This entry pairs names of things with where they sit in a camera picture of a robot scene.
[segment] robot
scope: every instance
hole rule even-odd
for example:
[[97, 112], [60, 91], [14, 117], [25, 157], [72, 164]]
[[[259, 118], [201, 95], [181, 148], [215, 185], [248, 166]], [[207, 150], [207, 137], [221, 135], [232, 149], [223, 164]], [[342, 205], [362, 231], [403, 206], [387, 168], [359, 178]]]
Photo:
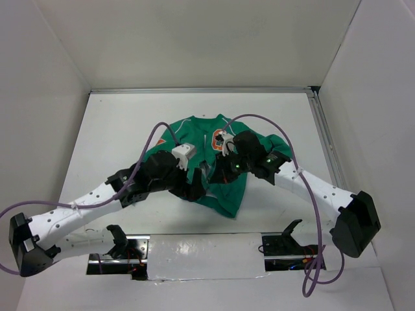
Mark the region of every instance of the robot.
[[[195, 169], [191, 183], [187, 181], [187, 164], [196, 150], [191, 144], [181, 144], [170, 152], [152, 154], [140, 165], [119, 170], [96, 189], [70, 202], [71, 208], [57, 207], [33, 217], [26, 217], [23, 213], [13, 216], [9, 242], [19, 274], [30, 277], [60, 260], [83, 254], [120, 257], [130, 247], [120, 226], [109, 225], [102, 231], [86, 230], [84, 235], [74, 231], [105, 214], [116, 213], [146, 200], [151, 192], [167, 190], [195, 201], [206, 194], [200, 181], [202, 174], [211, 176], [210, 183], [231, 183], [241, 174], [250, 172], [311, 202], [310, 189], [300, 178], [301, 173], [309, 182], [319, 211], [325, 213], [333, 224], [326, 235], [330, 241], [326, 239], [324, 242], [334, 243], [349, 257], [359, 257], [380, 230], [374, 201], [369, 194], [363, 191], [354, 194], [336, 188], [298, 167], [284, 154], [277, 151], [268, 153], [251, 131], [235, 136], [223, 131], [217, 140], [222, 143], [222, 151], [216, 155], [215, 166], [201, 165]], [[93, 208], [80, 208], [82, 205]], [[295, 228], [292, 236], [296, 239]], [[299, 245], [305, 243], [301, 238], [296, 241]]]

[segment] orange logo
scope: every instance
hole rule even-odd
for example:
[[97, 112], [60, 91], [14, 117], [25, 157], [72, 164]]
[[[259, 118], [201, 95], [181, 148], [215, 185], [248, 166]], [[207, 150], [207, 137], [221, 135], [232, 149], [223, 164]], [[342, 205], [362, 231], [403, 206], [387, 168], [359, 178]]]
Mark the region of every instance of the orange logo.
[[221, 144], [221, 142], [216, 140], [216, 136], [219, 135], [219, 133], [221, 131], [222, 131], [222, 129], [218, 129], [218, 130], [216, 130], [216, 131], [213, 132], [212, 148], [214, 150], [222, 151], [222, 144]]
[[157, 142], [156, 146], [158, 146], [159, 144], [163, 144], [163, 143], [165, 143], [165, 142], [166, 142], [166, 141], [165, 141], [164, 139], [160, 138], [160, 139], [158, 140], [158, 142]]

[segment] green garment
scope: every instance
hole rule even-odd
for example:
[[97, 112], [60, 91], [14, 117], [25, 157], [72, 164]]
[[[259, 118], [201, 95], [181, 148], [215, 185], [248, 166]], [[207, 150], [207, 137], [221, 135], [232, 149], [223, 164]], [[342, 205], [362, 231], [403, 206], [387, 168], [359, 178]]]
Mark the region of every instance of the green garment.
[[[198, 168], [201, 162], [206, 161], [212, 167], [209, 176], [202, 175], [202, 184], [205, 190], [213, 193], [215, 198], [204, 196], [196, 203], [210, 207], [223, 216], [235, 218], [244, 196], [247, 174], [240, 175], [237, 180], [229, 184], [209, 184], [207, 181], [213, 174], [216, 154], [222, 150], [222, 146], [216, 141], [215, 137], [230, 120], [223, 115], [218, 115], [214, 119], [201, 119], [191, 116], [171, 124], [171, 127], [180, 144], [189, 143], [196, 147], [196, 154], [189, 160], [188, 164], [187, 180], [189, 183], [193, 180], [194, 169]], [[252, 131], [241, 122], [233, 122], [226, 129], [232, 135], [237, 135], [246, 130]], [[261, 134], [255, 134], [267, 152], [277, 150], [286, 156], [292, 157], [289, 146], [282, 138], [277, 135], [264, 137]], [[154, 152], [159, 150], [171, 151], [174, 147], [174, 140], [170, 132], [166, 130], [157, 145], [146, 153], [144, 160], [147, 160], [149, 155]]]

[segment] wall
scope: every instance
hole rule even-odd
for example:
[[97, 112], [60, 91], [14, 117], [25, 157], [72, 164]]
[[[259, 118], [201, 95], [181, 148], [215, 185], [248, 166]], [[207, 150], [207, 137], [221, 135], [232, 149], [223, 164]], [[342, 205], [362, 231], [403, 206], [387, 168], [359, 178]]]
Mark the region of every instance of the wall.
[[362, 0], [320, 92], [350, 188], [370, 191], [379, 209], [374, 246], [396, 311], [415, 303], [414, 51], [404, 2]]
[[102, 89], [321, 85], [359, 0], [37, 2]]
[[[89, 86], [30, 0], [0, 1], [0, 199], [56, 200], [86, 107]], [[36, 214], [44, 207], [20, 211]], [[16, 269], [8, 221], [0, 261]], [[0, 272], [2, 310], [15, 310], [24, 280]]]

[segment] sleeve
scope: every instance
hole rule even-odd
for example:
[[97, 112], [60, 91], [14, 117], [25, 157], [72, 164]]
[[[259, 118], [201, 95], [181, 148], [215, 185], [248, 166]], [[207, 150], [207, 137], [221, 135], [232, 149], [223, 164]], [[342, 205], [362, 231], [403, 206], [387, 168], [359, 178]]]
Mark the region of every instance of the sleeve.
[[[174, 133], [178, 132], [178, 130], [180, 129], [180, 126], [183, 123], [183, 121], [184, 120], [179, 120], [179, 121], [176, 121], [175, 123], [170, 124], [170, 126], [171, 126]], [[171, 151], [175, 146], [176, 146], [176, 144], [174, 143], [174, 139], [173, 139], [170, 131], [168, 129], [166, 129], [164, 131], [163, 135], [161, 135], [161, 137], [158, 140], [158, 142], [156, 143], [156, 145], [154, 147], [152, 147], [151, 149], [147, 150], [147, 152], [144, 156], [144, 161], [146, 161], [149, 156], [151, 156], [152, 154], [155, 154], [157, 151], [160, 151], [160, 150]]]
[[272, 134], [265, 137], [260, 133], [251, 130], [242, 122], [234, 122], [231, 126], [237, 133], [249, 130], [257, 135], [259, 142], [265, 147], [267, 152], [276, 150], [292, 158], [290, 146], [280, 136]]

